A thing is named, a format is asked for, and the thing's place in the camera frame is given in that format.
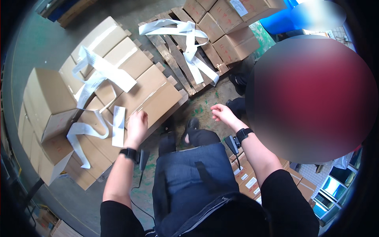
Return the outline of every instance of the concrete floor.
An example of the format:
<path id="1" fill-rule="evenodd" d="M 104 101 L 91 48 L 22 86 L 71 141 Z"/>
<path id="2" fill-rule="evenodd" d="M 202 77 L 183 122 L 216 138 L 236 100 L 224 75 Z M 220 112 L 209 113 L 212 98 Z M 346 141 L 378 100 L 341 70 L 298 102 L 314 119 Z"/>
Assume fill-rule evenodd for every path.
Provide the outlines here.
<path id="1" fill-rule="evenodd" d="M 5 121 L 15 156 L 22 168 L 21 179 L 29 189 L 38 179 L 17 136 L 17 124 L 22 103 L 23 90 L 33 67 L 58 70 L 77 44 L 103 19 L 112 16 L 121 23 L 123 29 L 132 32 L 132 39 L 138 39 L 143 49 L 148 49 L 155 62 L 161 56 L 145 36 L 138 34 L 138 23 L 148 20 L 156 14 L 173 7 L 183 5 L 185 0 L 100 0 L 80 14 L 67 29 L 55 22 L 42 18 L 31 9 L 16 31 L 8 49 L 3 83 L 3 104 Z M 170 68 L 164 71 L 170 75 Z M 225 103 L 228 99 L 239 97 L 227 78 L 219 81 L 216 87 L 207 86 L 192 97 L 174 113 L 178 141 L 184 131 L 186 121 L 195 116 L 200 127 L 215 131 L 223 140 L 232 131 L 223 123 L 211 118 L 210 107 L 216 103 Z M 155 131 L 142 148 L 150 151 L 150 159 L 144 172 L 141 188 L 133 190 L 135 203 L 153 215 L 152 187 L 155 161 L 158 158 L 158 140 L 160 131 Z M 137 185 L 140 173 L 135 170 L 134 184 Z M 105 182 L 95 182 L 88 190 L 81 189 L 70 178 L 55 180 L 49 187 L 43 185 L 35 196 L 37 203 L 45 204 L 61 219 L 83 236 L 100 235 L 100 204 Z M 152 219 L 137 208 L 133 209 L 145 229 L 153 227 Z"/>

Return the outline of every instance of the stack of boxes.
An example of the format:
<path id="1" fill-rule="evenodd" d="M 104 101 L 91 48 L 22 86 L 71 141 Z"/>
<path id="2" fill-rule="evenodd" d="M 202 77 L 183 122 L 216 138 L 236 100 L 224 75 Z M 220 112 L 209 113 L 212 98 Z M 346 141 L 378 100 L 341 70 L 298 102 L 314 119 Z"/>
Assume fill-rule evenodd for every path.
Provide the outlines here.
<path id="1" fill-rule="evenodd" d="M 238 159 L 240 160 L 241 170 L 238 168 L 238 163 L 235 159 L 235 156 L 232 155 L 229 158 L 234 172 L 234 177 L 238 183 L 238 186 L 240 187 L 240 192 L 250 197 L 251 199 L 256 200 L 262 205 L 262 198 L 257 177 L 250 163 L 247 161 L 245 153 L 240 153 Z M 279 161 L 282 164 L 283 169 L 291 174 L 293 181 L 295 182 L 300 192 L 303 194 L 303 197 L 309 201 L 314 191 L 316 190 L 316 185 L 303 178 L 303 176 L 298 172 L 291 169 L 289 161 L 282 158 L 279 158 Z"/>
<path id="2" fill-rule="evenodd" d="M 72 70 L 80 61 L 81 46 L 126 71 L 137 83 L 127 93 L 112 81 L 105 80 L 88 100 L 86 110 L 76 109 L 75 95 L 84 83 L 73 76 Z M 85 81 L 95 71 L 88 65 L 78 76 Z M 93 110 L 107 106 L 101 114 L 105 120 L 113 123 L 113 108 L 118 105 L 126 108 L 125 127 L 134 111 L 146 111 L 149 115 L 149 135 L 177 109 L 181 98 L 182 95 L 157 66 L 108 17 L 82 40 L 59 72 L 32 70 L 24 91 L 19 138 L 33 168 L 47 185 L 64 170 L 86 190 L 112 165 L 121 148 L 112 146 L 112 127 L 108 124 L 109 136 L 106 139 L 77 135 L 91 165 L 90 169 L 81 168 L 82 162 L 66 138 L 74 122 L 87 123 L 99 134 L 105 134 L 105 128 Z"/>
<path id="3" fill-rule="evenodd" d="M 260 47 L 249 25 L 286 8 L 283 0 L 187 0 L 183 6 L 225 64 Z"/>

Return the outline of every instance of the black shirt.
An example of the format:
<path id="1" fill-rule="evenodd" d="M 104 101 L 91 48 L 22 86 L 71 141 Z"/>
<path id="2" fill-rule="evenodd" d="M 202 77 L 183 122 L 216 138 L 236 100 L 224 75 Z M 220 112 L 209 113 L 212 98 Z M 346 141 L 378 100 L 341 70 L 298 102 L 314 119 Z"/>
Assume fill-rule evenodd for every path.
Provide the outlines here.
<path id="1" fill-rule="evenodd" d="M 287 171 L 273 172 L 260 190 L 271 227 L 259 215 L 254 215 L 257 210 L 232 201 L 182 236 L 270 236 L 270 232 L 272 236 L 318 236 L 319 222 Z M 100 216 L 102 237 L 145 236 L 149 232 L 143 230 L 129 207 L 118 202 L 103 202 Z"/>

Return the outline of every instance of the black shoe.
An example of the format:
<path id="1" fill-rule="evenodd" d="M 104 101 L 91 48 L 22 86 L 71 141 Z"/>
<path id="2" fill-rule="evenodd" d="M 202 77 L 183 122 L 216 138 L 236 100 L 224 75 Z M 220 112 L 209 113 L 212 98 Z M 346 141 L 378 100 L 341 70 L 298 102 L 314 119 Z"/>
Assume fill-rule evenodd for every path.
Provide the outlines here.
<path id="1" fill-rule="evenodd" d="M 174 117 L 171 115 L 162 123 L 163 133 L 169 133 L 175 131 Z"/>
<path id="2" fill-rule="evenodd" d="M 243 94 L 245 94 L 245 90 L 243 88 L 243 86 L 239 85 L 237 82 L 236 82 L 236 75 L 234 74 L 230 74 L 230 76 L 228 76 L 229 78 L 229 81 L 231 81 L 234 85 L 234 88 L 236 89 L 236 92 L 242 96 Z"/>
<path id="3" fill-rule="evenodd" d="M 188 129 L 199 129 L 199 120 L 195 117 L 191 118 L 190 120 L 188 120 L 188 123 L 187 123 L 187 127 L 186 129 L 184 130 L 184 133 L 182 135 L 182 138 L 181 138 L 181 141 L 182 143 L 185 145 L 185 146 L 189 146 L 191 144 L 188 144 L 184 141 L 184 139 L 186 138 L 187 136 L 187 130 Z"/>
<path id="4" fill-rule="evenodd" d="M 232 101 L 228 100 L 225 105 L 233 112 L 233 114 L 238 118 L 241 119 L 242 115 L 238 110 L 235 110 L 232 105 Z"/>

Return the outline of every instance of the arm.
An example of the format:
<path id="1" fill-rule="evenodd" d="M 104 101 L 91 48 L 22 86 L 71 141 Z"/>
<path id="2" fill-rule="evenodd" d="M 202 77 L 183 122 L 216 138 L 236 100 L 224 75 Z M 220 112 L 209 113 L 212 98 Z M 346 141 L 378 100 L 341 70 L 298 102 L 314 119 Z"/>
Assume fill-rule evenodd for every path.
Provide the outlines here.
<path id="1" fill-rule="evenodd" d="M 225 105 L 214 105 L 211 107 L 211 110 L 213 114 L 212 118 L 215 119 L 216 122 L 224 122 L 235 133 L 242 128 L 248 128 L 248 126 L 239 120 Z M 260 187 L 270 174 L 282 169 L 279 159 L 258 140 L 255 133 L 249 133 L 249 136 L 242 141 L 242 148 L 257 176 Z"/>
<path id="2" fill-rule="evenodd" d="M 138 150 L 146 131 L 147 113 L 144 111 L 133 113 L 129 118 L 128 137 L 125 140 L 124 148 Z M 134 161 L 125 158 L 124 154 L 119 154 L 106 181 L 103 202 L 115 201 L 126 205 L 130 209 L 132 208 L 130 190 L 133 181 L 133 168 Z"/>

